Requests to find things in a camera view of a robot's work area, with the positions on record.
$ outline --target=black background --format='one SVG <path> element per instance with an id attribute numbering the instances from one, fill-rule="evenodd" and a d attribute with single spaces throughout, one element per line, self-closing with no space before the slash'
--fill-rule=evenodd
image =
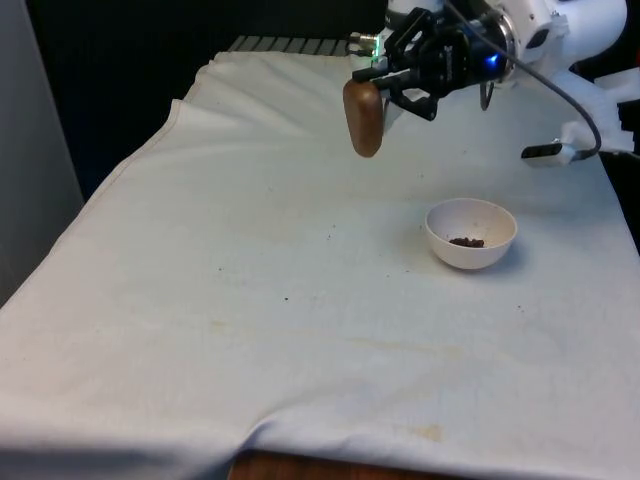
<path id="1" fill-rule="evenodd" d="M 636 65 L 640 0 L 627 0 L 620 41 L 579 70 L 587 78 Z M 196 71 L 240 34 L 342 38 L 382 28 L 386 0 L 29 0 L 29 10 L 85 197 L 164 123 Z M 640 130 L 639 105 L 622 108 Z M 640 163 L 605 160 L 640 245 L 632 180 Z"/>

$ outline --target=small white bowl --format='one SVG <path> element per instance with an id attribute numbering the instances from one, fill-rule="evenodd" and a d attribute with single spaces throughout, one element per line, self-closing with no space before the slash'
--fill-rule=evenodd
<path id="1" fill-rule="evenodd" d="M 427 213 L 429 244 L 449 265 L 479 270 L 493 265 L 509 250 L 517 233 L 516 219 L 504 208 L 484 200 L 456 198 L 439 203 Z M 484 248 L 461 247 L 456 238 L 484 240 Z"/>

